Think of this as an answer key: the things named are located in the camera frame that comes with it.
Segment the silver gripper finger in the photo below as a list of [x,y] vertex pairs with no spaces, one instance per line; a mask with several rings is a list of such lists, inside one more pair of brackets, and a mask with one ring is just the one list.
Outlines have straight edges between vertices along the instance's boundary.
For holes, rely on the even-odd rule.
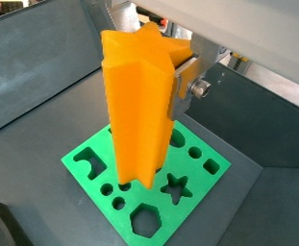
[[192,55],[175,71],[176,90],[172,94],[168,116],[175,120],[183,114],[194,97],[203,99],[211,88],[206,81],[207,70],[230,54],[230,50],[198,34],[191,35]]

